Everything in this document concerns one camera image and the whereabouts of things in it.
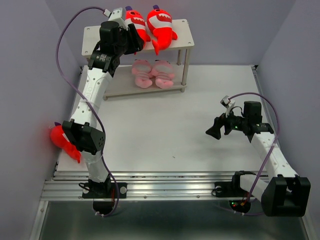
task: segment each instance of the shelf tier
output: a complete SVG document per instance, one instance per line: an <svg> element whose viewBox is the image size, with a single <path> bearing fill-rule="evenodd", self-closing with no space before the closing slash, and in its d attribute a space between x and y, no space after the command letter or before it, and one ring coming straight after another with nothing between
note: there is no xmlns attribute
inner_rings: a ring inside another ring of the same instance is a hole
<svg viewBox="0 0 320 240"><path fill-rule="evenodd" d="M150 33L147 28L147 32L151 39L155 39L155 37ZM100 41L99 35L100 26L86 26L84 28L83 33L83 42L82 42L82 56L86 59L90 58L94 47L97 42ZM179 49L190 49L195 43L192 38L192 34L189 28L188 21L186 19L175 19L172 20L172 29L177 33L178 39L172 40L170 47L167 50L179 50ZM154 46L151 42L147 42L142 52L154 52Z"/></svg>
<svg viewBox="0 0 320 240"><path fill-rule="evenodd" d="M181 79L183 75L184 67L178 66L176 63L172 64L175 78L173 79L174 85L168 89L161 89L155 85L155 78L151 78L153 85L148 88L141 88L135 84L135 76L131 73L131 66L119 66L116 69L112 82L109 83L104 97L115 97L122 95L141 94L150 92L161 92L170 90L185 89L187 86L182 86ZM83 76L87 77L88 66L83 68Z"/></svg>

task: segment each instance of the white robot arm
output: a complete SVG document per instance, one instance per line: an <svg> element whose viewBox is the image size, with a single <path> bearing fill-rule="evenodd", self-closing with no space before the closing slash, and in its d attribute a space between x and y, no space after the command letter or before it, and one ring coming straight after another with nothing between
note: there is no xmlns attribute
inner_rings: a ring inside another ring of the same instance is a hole
<svg viewBox="0 0 320 240"><path fill-rule="evenodd" d="M274 131L268 123L262 123L262 106L260 102L246 101L242 116L235 116L235 101L224 97L221 102L227 110L214 119L214 125L206 134L221 138L220 128L224 135L232 130L242 131L256 149L262 161L266 159L270 148L274 148L264 166L269 183L258 179L252 195L261 202L267 216L302 217L305 214L311 184L306 177L300 177L287 162L278 144L274 143ZM216 197L243 197L249 193L257 176L248 171L238 171L231 182L216 182L213 193ZM237 212L246 213L251 204L248 201L230 201L230 206Z"/></svg>
<svg viewBox="0 0 320 240"><path fill-rule="evenodd" d="M139 52L144 41L133 24L126 25L122 18L122 8L112 12L105 10L108 21L99 29L100 41L96 44L89 62L86 83L81 99L70 121L64 121L62 129L68 140L81 152L89 172L87 191L83 198L107 198L110 195L111 181L102 160L106 133L97 129L97 119L103 95L113 79L122 55Z"/></svg>

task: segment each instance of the tabletop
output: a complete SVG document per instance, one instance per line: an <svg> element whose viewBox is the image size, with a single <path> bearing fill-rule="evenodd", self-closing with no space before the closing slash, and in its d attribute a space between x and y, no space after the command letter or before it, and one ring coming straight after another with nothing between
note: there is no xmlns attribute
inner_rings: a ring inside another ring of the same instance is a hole
<svg viewBox="0 0 320 240"><path fill-rule="evenodd" d="M86 81L84 68L79 89ZM98 115L107 140L104 159L113 172L225 172L258 171L262 161L247 137L238 131L216 140L205 134L214 118L225 112L220 100L228 95L256 92L258 87L248 65L190 65L185 92L168 91L110 97ZM261 101L257 96L236 98ZM79 96L75 99L73 111ZM262 111L263 122L267 122ZM63 151L58 172L87 172Z"/></svg>

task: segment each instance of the stuffed toy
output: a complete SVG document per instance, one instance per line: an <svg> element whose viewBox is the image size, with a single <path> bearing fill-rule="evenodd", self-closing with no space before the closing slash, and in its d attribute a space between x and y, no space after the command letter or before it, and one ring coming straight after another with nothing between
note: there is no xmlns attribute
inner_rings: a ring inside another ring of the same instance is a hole
<svg viewBox="0 0 320 240"><path fill-rule="evenodd" d="M131 72L135 75L135 84L143 89L152 85L151 74L152 66L147 60L135 60L132 64Z"/></svg>
<svg viewBox="0 0 320 240"><path fill-rule="evenodd" d="M146 22L142 15L136 11L132 10L131 6L125 7L126 14L125 14L125 23L134 24L136 31L138 32L140 38L144 41L143 47L145 47L147 42L150 42L150 36L147 34L146 31Z"/></svg>
<svg viewBox="0 0 320 240"><path fill-rule="evenodd" d="M151 74L155 76L155 85L161 89L168 89L174 85L172 81L175 77L174 68L167 61L155 60Z"/></svg>
<svg viewBox="0 0 320 240"><path fill-rule="evenodd" d="M151 33L156 37L156 41L152 40L156 55L160 50L168 48L172 39L178 39L178 35L172 30L171 15L163 9L159 9L158 5L153 6L153 10L147 15L146 23Z"/></svg>
<svg viewBox="0 0 320 240"><path fill-rule="evenodd" d="M50 133L50 138L54 145L63 149L78 164L80 163L81 153L77 150L76 146L69 142L61 124L55 123L55 127Z"/></svg>

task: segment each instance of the lavender wall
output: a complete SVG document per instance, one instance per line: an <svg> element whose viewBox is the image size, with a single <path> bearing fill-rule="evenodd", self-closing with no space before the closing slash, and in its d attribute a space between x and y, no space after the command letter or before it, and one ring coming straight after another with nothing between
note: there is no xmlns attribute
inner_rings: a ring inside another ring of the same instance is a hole
<svg viewBox="0 0 320 240"><path fill-rule="evenodd" d="M46 0L62 29L69 19L87 6L112 10L131 5L147 16L154 4L169 11L174 19L187 19L195 42L192 64L258 64L288 15L294 0ZM66 37L80 65L84 27L106 21L98 11L83 13L72 24ZM162 52L157 59L176 60L176 52ZM139 58L155 59L153 54ZM137 56L124 56L132 63Z"/></svg>
<svg viewBox="0 0 320 240"><path fill-rule="evenodd" d="M45 1L2 1L0 22L0 238L26 240L57 159L49 127L68 117L74 93L57 71L61 31ZM61 50L66 74L77 80L66 42Z"/></svg>
<svg viewBox="0 0 320 240"><path fill-rule="evenodd" d="M279 113L288 162L311 181L308 207L320 237L320 1L297 0L265 53L258 75Z"/></svg>

